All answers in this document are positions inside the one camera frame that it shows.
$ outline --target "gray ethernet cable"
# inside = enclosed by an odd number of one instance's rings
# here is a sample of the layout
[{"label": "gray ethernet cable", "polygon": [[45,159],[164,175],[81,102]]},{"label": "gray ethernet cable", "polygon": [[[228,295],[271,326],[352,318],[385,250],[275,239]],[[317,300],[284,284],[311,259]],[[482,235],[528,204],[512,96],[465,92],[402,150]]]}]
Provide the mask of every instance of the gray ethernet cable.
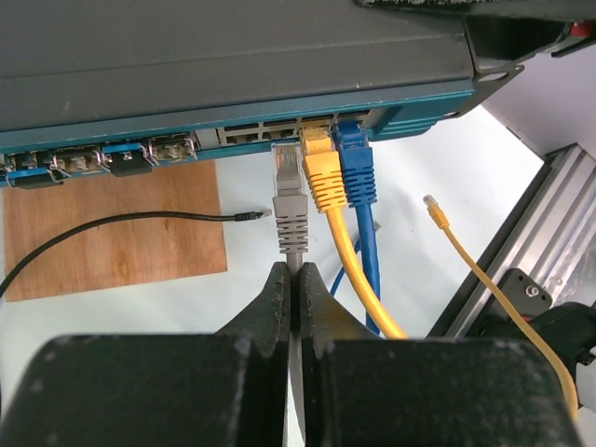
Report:
[{"label": "gray ethernet cable", "polygon": [[298,142],[272,144],[275,161],[273,209],[278,226],[279,252],[294,277],[308,251],[308,197],[303,190],[302,156]]}]

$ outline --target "black cable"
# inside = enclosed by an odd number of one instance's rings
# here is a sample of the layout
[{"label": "black cable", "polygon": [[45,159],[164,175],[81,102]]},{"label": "black cable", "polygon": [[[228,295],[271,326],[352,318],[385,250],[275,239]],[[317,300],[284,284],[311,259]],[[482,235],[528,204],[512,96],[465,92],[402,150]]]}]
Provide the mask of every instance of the black cable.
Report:
[{"label": "black cable", "polygon": [[268,213],[260,211],[249,211],[241,212],[239,214],[227,215],[227,216],[213,216],[208,214],[196,214],[193,212],[181,212],[181,211],[145,211],[145,212],[131,212],[128,214],[117,214],[116,216],[104,217],[96,221],[83,223],[82,225],[76,226],[64,233],[53,237],[48,242],[43,243],[27,256],[22,258],[15,267],[10,270],[7,277],[0,284],[0,299],[4,296],[5,292],[10,286],[10,283],[17,277],[20,271],[25,268],[33,259],[39,256],[44,251],[51,249],[56,244],[59,244],[65,239],[78,235],[84,231],[87,231],[96,226],[105,224],[112,224],[114,222],[122,221],[135,221],[137,219],[154,219],[154,218],[171,218],[171,219],[189,219],[191,221],[208,221],[208,222],[244,222],[253,221],[260,219],[261,217],[268,215]]}]

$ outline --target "ethernet cable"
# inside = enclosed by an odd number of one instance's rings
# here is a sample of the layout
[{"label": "ethernet cable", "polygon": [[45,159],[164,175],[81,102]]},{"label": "ethernet cable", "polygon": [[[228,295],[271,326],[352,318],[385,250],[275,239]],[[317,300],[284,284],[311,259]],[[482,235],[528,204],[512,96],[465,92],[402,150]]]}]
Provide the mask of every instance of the ethernet cable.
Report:
[{"label": "ethernet cable", "polygon": [[359,299],[386,338],[407,338],[374,294],[364,276],[358,257],[347,232],[342,208],[347,205],[339,154],[333,149],[329,131],[325,128],[306,128],[301,131],[306,178],[318,212],[327,215],[335,247],[345,272]]},{"label": "ethernet cable", "polygon": [[[350,208],[356,210],[362,247],[362,269],[374,294],[380,300],[381,273],[372,209],[372,204],[376,202],[373,149],[369,146],[360,125],[355,121],[333,126],[332,136],[335,148],[339,152],[347,202]],[[366,315],[366,327],[376,334],[379,333],[379,328],[369,314]]]},{"label": "ethernet cable", "polygon": [[292,277],[302,268],[308,251],[308,197],[302,183],[300,143],[272,144],[275,167],[273,210],[278,226],[279,252],[286,255]]},{"label": "ethernet cable", "polygon": [[127,214],[117,214],[115,216],[103,217],[95,221],[80,224],[75,228],[60,233],[53,237],[48,242],[44,242],[42,245],[31,251],[27,256],[22,258],[17,265],[14,266],[10,272],[6,275],[2,283],[0,284],[0,299],[6,293],[8,287],[15,280],[17,275],[29,265],[37,256],[51,249],[55,245],[61,243],[63,240],[69,237],[78,235],[84,231],[98,226],[113,224],[115,222],[123,221],[136,221],[138,219],[155,219],[155,218],[166,218],[166,219],[188,219],[191,221],[207,221],[207,222],[245,222],[254,221],[255,219],[261,219],[271,215],[271,210],[267,211],[249,211],[241,212],[238,214],[232,214],[227,216],[218,216],[210,214],[197,214],[195,212],[182,212],[182,211],[143,211],[143,212],[130,212]]},{"label": "ethernet cable", "polygon": [[521,332],[538,348],[544,357],[549,361],[555,373],[559,377],[561,382],[561,388],[567,406],[569,407],[570,414],[576,418],[578,410],[577,402],[577,391],[576,384],[573,377],[565,367],[564,363],[559,359],[557,354],[552,348],[545,342],[542,337],[530,326],[520,313],[515,309],[511,301],[507,296],[494,284],[486,273],[482,271],[480,267],[474,262],[469,254],[467,254],[464,247],[460,244],[457,237],[451,231],[449,227],[449,221],[447,216],[440,208],[439,203],[432,196],[424,197],[425,204],[427,205],[428,214],[432,220],[437,224],[437,227],[445,233],[445,236],[454,246],[457,253],[462,257],[464,262],[472,269],[472,272],[478,277],[478,279],[486,286],[494,295],[496,300],[505,309],[509,317],[513,320],[515,325],[520,329]]},{"label": "ethernet cable", "polygon": [[[374,223],[374,231],[379,231],[379,228],[381,228],[381,225],[377,222]],[[354,252],[356,254],[360,253],[360,250],[362,250],[362,247],[360,245],[360,238],[356,239],[356,242],[354,243]],[[339,289],[339,285],[342,283],[342,279],[344,279],[344,275],[345,275],[345,269],[342,267],[339,269],[339,272],[337,272],[337,276],[335,277],[335,280],[333,281],[333,284],[331,286],[331,288],[329,289],[329,293],[331,294],[331,296],[335,296],[335,294],[337,293],[337,290]]]}]

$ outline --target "screw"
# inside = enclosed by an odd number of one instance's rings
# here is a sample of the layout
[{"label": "screw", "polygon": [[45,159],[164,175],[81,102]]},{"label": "screw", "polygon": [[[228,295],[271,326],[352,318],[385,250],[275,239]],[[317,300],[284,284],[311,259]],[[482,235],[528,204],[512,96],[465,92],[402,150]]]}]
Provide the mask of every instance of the screw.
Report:
[{"label": "screw", "polygon": [[537,286],[528,286],[525,288],[525,294],[530,298],[534,298],[540,294],[540,289]]}]

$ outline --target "cable connector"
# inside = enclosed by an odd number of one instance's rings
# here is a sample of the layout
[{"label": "cable connector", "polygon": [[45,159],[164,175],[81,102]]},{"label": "cable connector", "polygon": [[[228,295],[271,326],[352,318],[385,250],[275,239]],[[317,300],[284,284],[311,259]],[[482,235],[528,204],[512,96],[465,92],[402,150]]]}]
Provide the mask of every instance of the cable connector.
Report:
[{"label": "cable connector", "polygon": [[445,228],[449,228],[449,220],[447,216],[443,212],[443,210],[439,206],[439,202],[435,200],[435,197],[428,195],[424,196],[423,198],[425,205],[427,205],[428,215],[435,221],[437,227],[440,230],[444,230]]},{"label": "cable connector", "polygon": [[308,197],[303,194],[299,143],[272,144],[275,160],[273,208],[278,226],[279,252],[308,251]]},{"label": "cable connector", "polygon": [[333,141],[339,153],[344,187],[350,208],[376,202],[373,149],[357,122],[333,126]]},{"label": "cable connector", "polygon": [[256,221],[270,215],[271,210],[239,212],[238,214],[234,214],[234,222]]},{"label": "cable connector", "polygon": [[345,208],[347,199],[342,169],[329,131],[325,128],[303,129],[300,140],[306,178],[318,212]]}]

